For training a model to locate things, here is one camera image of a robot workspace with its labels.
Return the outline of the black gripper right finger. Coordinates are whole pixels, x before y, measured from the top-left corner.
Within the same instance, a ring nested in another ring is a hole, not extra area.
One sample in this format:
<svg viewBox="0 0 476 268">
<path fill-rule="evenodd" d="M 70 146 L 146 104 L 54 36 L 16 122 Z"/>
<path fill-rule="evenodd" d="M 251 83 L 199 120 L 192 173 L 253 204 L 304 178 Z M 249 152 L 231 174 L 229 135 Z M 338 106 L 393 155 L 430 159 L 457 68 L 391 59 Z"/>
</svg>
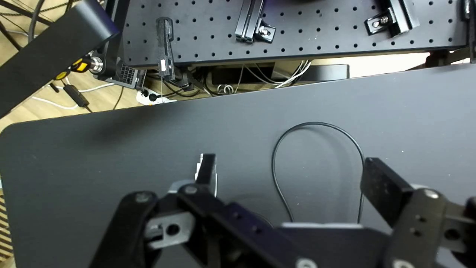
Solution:
<svg viewBox="0 0 476 268">
<path fill-rule="evenodd" d="M 360 189 L 391 228 L 382 268 L 440 268 L 440 247 L 476 268 L 476 196 L 455 204 L 436 189 L 415 189 L 379 158 L 365 159 Z"/>
</svg>

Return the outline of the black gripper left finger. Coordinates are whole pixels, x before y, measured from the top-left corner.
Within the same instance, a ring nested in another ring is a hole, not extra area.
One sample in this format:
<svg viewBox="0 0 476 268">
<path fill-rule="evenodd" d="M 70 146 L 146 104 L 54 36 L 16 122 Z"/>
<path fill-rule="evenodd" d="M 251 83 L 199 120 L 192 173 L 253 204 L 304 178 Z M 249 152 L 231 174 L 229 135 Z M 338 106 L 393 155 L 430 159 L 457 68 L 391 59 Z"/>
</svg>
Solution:
<svg viewBox="0 0 476 268">
<path fill-rule="evenodd" d="M 217 198 L 216 162 L 216 155 L 204 153 L 193 177 L 173 183 L 165 196 L 125 195 L 89 268 L 155 268 L 176 245 L 202 268 L 318 268 L 281 231 Z"/>
</svg>

